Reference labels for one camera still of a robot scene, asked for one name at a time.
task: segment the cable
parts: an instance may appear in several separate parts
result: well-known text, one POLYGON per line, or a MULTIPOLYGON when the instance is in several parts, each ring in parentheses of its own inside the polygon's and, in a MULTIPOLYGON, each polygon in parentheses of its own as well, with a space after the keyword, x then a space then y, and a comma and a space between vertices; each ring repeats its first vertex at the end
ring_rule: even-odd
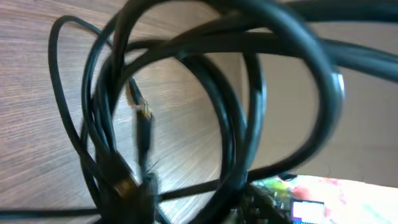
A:
POLYGON ((97 223, 170 223, 157 201, 186 197, 215 190, 205 207, 190 223, 219 223, 236 205, 248 183, 294 169, 314 156, 333 133, 344 98, 343 77, 336 66, 369 73, 398 83, 397 56, 367 47, 321 40, 305 22, 366 21, 398 22, 395 1, 306 0, 279 4, 271 0, 202 0, 225 15, 180 34, 172 40, 128 42, 135 23, 146 10, 167 0, 132 0, 100 31, 73 16, 55 21, 49 38, 49 69, 55 99, 67 134, 81 160, 81 168, 96 205, 81 210, 5 210, 0 219, 48 218, 94 215, 97 223), (86 61, 81 84, 83 125, 77 133, 62 90, 57 61, 57 41, 64 23, 76 22, 98 38, 86 61), (272 33, 245 32, 266 27, 272 33), (109 37, 114 32, 113 43, 109 37), (91 94, 94 67, 104 45, 111 47, 91 94), (125 54, 146 51, 126 64, 125 54), (247 119, 238 98, 220 69, 204 54, 241 52, 249 80, 247 119), (276 54, 302 58, 318 87, 319 108, 314 128, 304 144, 289 157, 270 166, 248 172, 256 155, 266 110, 266 83, 257 54, 276 54), (161 194, 157 198, 155 175, 147 171, 153 114, 133 76, 146 65, 175 58, 196 76, 209 96, 219 121, 222 138, 220 179, 161 194), (117 150, 112 117, 123 86, 128 83, 136 105, 137 150, 142 184, 130 175, 130 168, 117 150), (87 151, 88 137, 95 146, 95 158, 87 151))

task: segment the cable bundle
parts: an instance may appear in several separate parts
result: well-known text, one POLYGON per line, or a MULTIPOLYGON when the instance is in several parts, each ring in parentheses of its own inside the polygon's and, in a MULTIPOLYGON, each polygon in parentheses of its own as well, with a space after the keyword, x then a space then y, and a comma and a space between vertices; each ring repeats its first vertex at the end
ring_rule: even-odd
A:
POLYGON ((245 186, 259 179, 273 177, 302 165, 314 156, 331 136, 341 113, 344 97, 343 77, 337 66, 368 73, 398 82, 398 61, 392 54, 367 47, 319 39, 306 22, 369 21, 397 22, 395 1, 295 1, 279 4, 271 0, 202 0, 218 11, 229 12, 172 40, 138 40, 128 38, 140 16, 166 0, 130 0, 100 31, 73 16, 63 16, 53 25, 49 38, 49 67, 63 125, 80 156, 81 168, 97 209, 67 211, 6 210, 0 218, 72 217, 99 213, 98 223, 151 223, 155 219, 169 223, 158 202, 216 190, 191 223, 219 223, 228 214, 245 186), (83 127, 74 128, 62 90, 57 40, 66 22, 76 22, 98 35, 83 72, 81 105, 83 127), (266 27, 272 33, 246 32, 266 27), (109 36, 114 32, 113 43, 109 36), (93 71, 104 45, 112 52, 102 66, 95 93, 91 95, 93 71), (146 49, 129 64, 124 56, 146 49), (231 86, 204 54, 241 52, 249 80, 249 113, 244 116, 231 86), (256 155, 266 104, 266 84, 257 54, 275 54, 301 58, 311 71, 318 87, 319 109, 308 139, 289 157, 248 172, 256 155), (153 114, 147 109, 133 76, 146 65, 174 57, 187 67, 203 85, 215 108, 222 137, 220 179, 158 196, 154 174, 147 172, 150 129, 153 114), (142 184, 118 154, 112 124, 115 105, 123 86, 128 83, 137 105, 137 148, 142 184), (93 159, 87 151, 88 136, 96 148, 93 159))

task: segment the black object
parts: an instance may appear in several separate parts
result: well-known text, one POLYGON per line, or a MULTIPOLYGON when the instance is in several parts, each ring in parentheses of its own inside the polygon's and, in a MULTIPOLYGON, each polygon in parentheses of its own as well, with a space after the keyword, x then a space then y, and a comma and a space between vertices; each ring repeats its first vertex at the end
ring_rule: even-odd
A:
MULTIPOLYGON (((271 0, 202 0, 225 16, 189 30, 172 40, 139 40, 128 43, 138 18, 155 4, 166 0, 131 0, 100 31, 73 16, 55 21, 49 38, 49 67, 54 94, 64 127, 76 149, 87 187, 97 209, 76 210, 3 210, 0 219, 71 217, 101 215, 98 223, 150 223, 154 219, 168 223, 157 205, 158 201, 216 190, 191 223, 218 223, 230 209, 239 206, 243 195, 254 194, 248 183, 273 177, 302 165, 314 156, 332 134, 341 111, 343 77, 336 66, 366 72, 375 77, 398 82, 398 61, 392 54, 335 40, 320 40, 307 22, 371 21, 397 22, 396 1, 295 1, 279 4, 271 0), (57 40, 66 22, 76 22, 98 35, 83 74, 81 104, 84 123, 80 135, 70 117, 63 95, 57 63, 57 40), (266 27, 272 33, 244 32, 266 27), (108 40, 114 32, 114 43, 108 40), (98 54, 103 45, 112 54, 102 66, 95 93, 91 81, 98 54), (127 52, 147 49, 130 64, 124 64, 127 52), (224 75, 203 54, 211 52, 242 52, 249 79, 249 114, 243 110, 224 75), (289 157, 248 172, 256 155, 265 111, 266 84, 256 54, 278 54, 299 57, 309 67, 319 93, 319 109, 313 131, 304 144, 289 157), (132 76, 149 63, 175 57, 198 78, 208 93, 219 119, 222 136, 220 180, 166 192, 158 198, 156 177, 148 174, 146 158, 150 149, 150 127, 153 115, 139 92, 132 76), (142 184, 128 175, 129 168, 116 149, 112 115, 118 96, 129 82, 133 102, 137 105, 139 165, 142 184), (90 135, 96 148, 95 160, 87 152, 90 135)), ((273 208, 256 200, 253 205, 269 214, 268 221, 282 223, 273 208)))

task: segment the black cable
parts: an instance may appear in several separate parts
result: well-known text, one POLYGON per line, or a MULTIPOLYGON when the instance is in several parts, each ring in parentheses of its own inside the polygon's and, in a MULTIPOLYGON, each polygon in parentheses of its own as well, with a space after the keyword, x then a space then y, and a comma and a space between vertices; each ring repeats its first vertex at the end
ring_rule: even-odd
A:
MULTIPOLYGON (((320 150, 332 134, 341 111, 343 79, 338 74, 336 65, 398 82, 398 61, 395 55, 354 44, 320 40, 305 25, 305 20, 398 22, 398 2, 362 0, 336 4, 335 1, 307 0, 283 5, 271 0, 202 1, 218 11, 230 13, 172 40, 139 40, 128 43, 132 28, 140 16, 166 0, 128 1, 103 31, 73 16, 63 16, 54 23, 49 38, 49 67, 54 94, 63 125, 80 157, 86 184, 98 209, 13 212, 5 210, 0 212, 0 219, 70 217, 98 212, 102 216, 98 223, 115 219, 121 223, 129 223, 130 213, 137 212, 136 215, 139 217, 139 211, 132 211, 130 208, 143 208, 139 208, 134 200, 126 200, 125 192, 119 188, 120 183, 128 183, 130 190, 135 183, 128 181, 130 170, 118 154, 112 116, 121 89, 128 83, 132 100, 137 108, 140 108, 137 115, 143 115, 140 117, 142 119, 137 120, 138 142, 142 143, 137 147, 141 174, 143 177, 149 175, 146 171, 146 153, 149 150, 150 124, 153 117, 150 112, 142 110, 145 106, 144 96, 132 76, 157 60, 174 57, 187 67, 203 85, 219 120, 222 137, 220 180, 166 192, 160 196, 162 201, 217 190, 192 223, 219 222, 239 199, 248 182, 294 169, 320 150), (80 136, 72 123, 58 71, 57 40, 60 29, 66 22, 76 22, 98 35, 83 73, 83 126, 80 136), (258 27, 266 27, 273 33, 245 33, 258 27), (114 45, 108 40, 113 32, 114 45), (112 54, 103 64, 95 93, 91 95, 94 67, 105 44, 112 48, 112 54), (139 49, 147 51, 126 65, 124 55, 139 49), (247 121, 227 79, 219 68, 203 55, 212 52, 243 53, 250 94, 247 121), (256 54, 302 58, 315 79, 320 102, 314 129, 297 151, 276 164, 248 172, 259 144, 266 100, 266 85, 256 54), (95 145, 95 159, 91 158, 87 151, 88 136, 95 145)), ((158 221, 169 223, 162 211, 154 213, 159 214, 158 221)))

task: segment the coiled cable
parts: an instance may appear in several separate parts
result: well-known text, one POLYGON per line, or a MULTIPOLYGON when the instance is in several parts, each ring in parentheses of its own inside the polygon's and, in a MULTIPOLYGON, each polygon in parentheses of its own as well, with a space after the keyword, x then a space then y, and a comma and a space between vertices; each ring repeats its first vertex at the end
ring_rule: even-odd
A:
MULTIPOLYGON (((398 63, 395 55, 335 40, 320 40, 305 25, 306 21, 397 22, 398 3, 395 1, 364 0, 338 4, 334 1, 317 0, 287 4, 271 0, 202 1, 219 11, 231 9, 233 12, 180 34, 172 40, 138 40, 128 43, 134 24, 140 16, 156 4, 166 2, 165 0, 128 1, 102 31, 73 16, 63 16, 54 23, 49 38, 49 67, 54 94, 63 125, 80 157, 83 175, 97 209, 69 210, 64 213, 5 210, 0 212, 0 218, 65 217, 99 213, 102 217, 99 222, 109 222, 115 217, 119 217, 117 221, 121 223, 131 221, 128 219, 130 217, 125 217, 126 213, 115 209, 120 208, 123 211, 139 202, 129 201, 126 205, 124 194, 117 188, 119 181, 128 176, 129 169, 117 151, 112 116, 126 83, 129 84, 134 103, 141 109, 146 108, 145 100, 133 76, 157 60, 174 57, 187 67, 203 85, 219 120, 223 151, 220 180, 160 195, 159 200, 162 201, 216 190, 191 223, 222 221, 247 183, 294 169, 321 149, 335 128, 344 97, 343 77, 338 73, 337 65, 398 82, 398 63), (76 22, 98 35, 83 72, 83 126, 80 135, 72 123, 58 71, 57 40, 60 29, 66 22, 76 22), (258 27, 266 27, 272 33, 245 32, 258 27), (113 32, 112 43, 109 37, 113 32), (110 46, 112 53, 103 64, 95 93, 91 95, 93 71, 103 45, 110 46), (125 54, 138 49, 147 51, 133 62, 125 64, 125 54), (203 55, 213 52, 243 54, 250 96, 247 119, 225 76, 203 55), (266 84, 257 54, 302 58, 317 84, 320 102, 314 128, 299 149, 273 165, 248 172, 259 144, 266 104, 266 84), (88 136, 95 145, 94 159, 87 151, 88 136)), ((146 171, 146 156, 150 148, 150 124, 153 114, 140 110, 137 112, 137 118, 137 148, 141 176, 144 183, 148 180, 146 186, 150 186, 152 175, 146 171)), ((169 223, 158 207, 154 209, 157 211, 158 221, 169 223)))

